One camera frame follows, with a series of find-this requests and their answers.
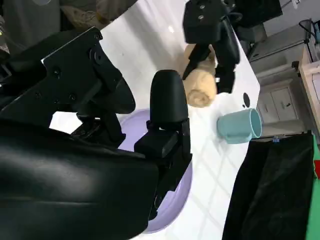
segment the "white table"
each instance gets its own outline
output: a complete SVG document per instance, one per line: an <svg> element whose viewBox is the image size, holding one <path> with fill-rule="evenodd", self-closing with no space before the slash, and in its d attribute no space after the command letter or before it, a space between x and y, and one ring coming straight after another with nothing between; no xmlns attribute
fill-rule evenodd
<svg viewBox="0 0 320 240"><path fill-rule="evenodd" d="M184 0L139 0L101 31L101 46L130 86L137 110L149 108L156 71L175 68L177 58L184 52L184 8ZM251 107L255 108L260 91L241 47L240 53L233 93L219 94L210 107L189 108L193 180L184 209L166 229L141 234L135 240L222 238L234 181L248 143L228 145L217 136L216 122L219 116L244 109L243 93L249 95ZM60 119L62 122L66 128L70 126Z"/></svg>

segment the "cable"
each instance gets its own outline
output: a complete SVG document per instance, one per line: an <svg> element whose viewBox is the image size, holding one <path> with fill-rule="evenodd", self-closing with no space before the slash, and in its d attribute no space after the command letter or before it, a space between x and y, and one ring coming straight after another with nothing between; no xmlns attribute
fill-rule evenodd
<svg viewBox="0 0 320 240"><path fill-rule="evenodd" d="M285 4L283 4L283 5L281 6L281 8L283 9L285 6L287 6L287 5L290 4L290 3L292 3L291 0L287 1Z"/></svg>
<svg viewBox="0 0 320 240"><path fill-rule="evenodd" d="M311 35L314 37L315 42L317 43L318 40L317 40L316 35L315 35L312 31L310 31L309 29L307 29L305 26L303 26L303 25L302 25L303 22L309 22L309 23L311 23L312 26L313 26L313 30L316 31L316 30L315 30L315 23L314 23L312 20L310 20L310 19L305 19L305 20L302 20L302 21L299 22L299 26L300 26L301 28L303 28L307 33L311 34Z"/></svg>

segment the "white cabinet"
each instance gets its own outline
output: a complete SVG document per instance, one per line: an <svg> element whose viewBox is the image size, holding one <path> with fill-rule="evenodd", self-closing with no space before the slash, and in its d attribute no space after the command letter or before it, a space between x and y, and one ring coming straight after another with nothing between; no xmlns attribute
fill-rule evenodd
<svg viewBox="0 0 320 240"><path fill-rule="evenodd" d="M280 121L297 119L289 88L272 91L271 96Z"/></svg>
<svg viewBox="0 0 320 240"><path fill-rule="evenodd" d="M280 120L270 92L260 94L258 108L264 124L276 123Z"/></svg>

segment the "lavender plate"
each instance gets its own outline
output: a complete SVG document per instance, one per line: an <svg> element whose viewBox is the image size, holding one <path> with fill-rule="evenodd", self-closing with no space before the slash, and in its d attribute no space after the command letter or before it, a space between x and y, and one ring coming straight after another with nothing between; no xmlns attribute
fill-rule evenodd
<svg viewBox="0 0 320 240"><path fill-rule="evenodd" d="M126 134L126 138L119 146L119 149L134 151L135 143L147 133L146 122L150 119L150 110L137 110L130 114L127 118L120 121L122 132ZM169 226L181 213L187 202L191 183L192 183L192 162L186 169L176 190L169 191L163 199L158 215L155 219L150 220L145 234L151 234L163 230Z"/></svg>

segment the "black cloth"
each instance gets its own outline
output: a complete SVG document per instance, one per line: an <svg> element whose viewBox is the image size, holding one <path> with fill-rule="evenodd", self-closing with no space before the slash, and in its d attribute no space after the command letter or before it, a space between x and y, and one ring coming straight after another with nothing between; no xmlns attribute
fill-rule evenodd
<svg viewBox="0 0 320 240"><path fill-rule="evenodd" d="M313 136L255 142L237 174L223 240L304 240L314 180Z"/></svg>

